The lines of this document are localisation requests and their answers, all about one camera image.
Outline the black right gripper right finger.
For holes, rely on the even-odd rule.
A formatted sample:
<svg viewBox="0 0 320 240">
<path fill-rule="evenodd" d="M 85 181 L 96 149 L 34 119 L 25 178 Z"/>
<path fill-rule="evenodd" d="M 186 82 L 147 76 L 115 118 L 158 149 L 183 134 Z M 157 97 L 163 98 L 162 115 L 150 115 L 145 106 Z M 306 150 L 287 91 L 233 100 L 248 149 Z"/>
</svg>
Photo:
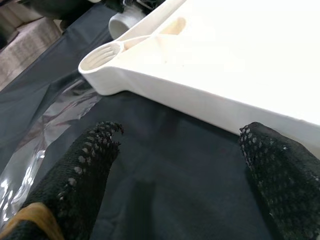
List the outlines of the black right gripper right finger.
<svg viewBox="0 0 320 240">
<path fill-rule="evenodd" d="M 252 180 L 284 240 L 320 238 L 320 161 L 299 142 L 259 122 L 240 128 Z"/>
</svg>

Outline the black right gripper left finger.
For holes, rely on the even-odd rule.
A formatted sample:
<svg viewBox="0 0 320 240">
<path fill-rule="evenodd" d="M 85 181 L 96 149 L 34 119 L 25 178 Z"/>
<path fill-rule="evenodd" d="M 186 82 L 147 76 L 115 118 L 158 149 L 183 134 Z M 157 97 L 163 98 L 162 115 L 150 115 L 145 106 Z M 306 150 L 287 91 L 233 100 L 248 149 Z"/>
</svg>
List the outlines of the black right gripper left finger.
<svg viewBox="0 0 320 240">
<path fill-rule="evenodd" d="M 84 131 L 28 194 L 0 233 L 2 240 L 88 240 L 111 167 L 120 153 L 119 123 L 102 121 Z"/>
</svg>

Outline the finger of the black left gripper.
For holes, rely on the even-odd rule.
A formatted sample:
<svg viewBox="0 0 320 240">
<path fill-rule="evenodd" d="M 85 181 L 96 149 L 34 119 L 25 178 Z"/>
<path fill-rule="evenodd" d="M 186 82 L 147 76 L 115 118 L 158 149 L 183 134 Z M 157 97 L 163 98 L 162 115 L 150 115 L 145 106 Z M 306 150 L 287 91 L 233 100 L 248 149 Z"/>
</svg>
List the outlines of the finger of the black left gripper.
<svg viewBox="0 0 320 240">
<path fill-rule="evenodd" d="M 163 3 L 163 0 L 139 0 L 138 3 L 147 10 L 153 11 Z"/>
<path fill-rule="evenodd" d="M 101 3 L 117 13 L 123 13 L 125 9 L 123 0 L 101 0 Z"/>
</svg>

